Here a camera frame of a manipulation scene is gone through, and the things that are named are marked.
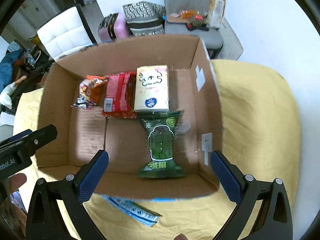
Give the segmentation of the person's hand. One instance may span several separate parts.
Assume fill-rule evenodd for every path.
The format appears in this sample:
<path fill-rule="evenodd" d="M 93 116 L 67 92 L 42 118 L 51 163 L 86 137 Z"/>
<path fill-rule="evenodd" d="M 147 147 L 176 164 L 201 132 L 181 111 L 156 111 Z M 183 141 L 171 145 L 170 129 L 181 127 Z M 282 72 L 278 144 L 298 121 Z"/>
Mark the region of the person's hand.
<path fill-rule="evenodd" d="M 9 178 L 10 193 L 17 191 L 25 182 L 27 176 L 24 173 L 18 173 Z"/>

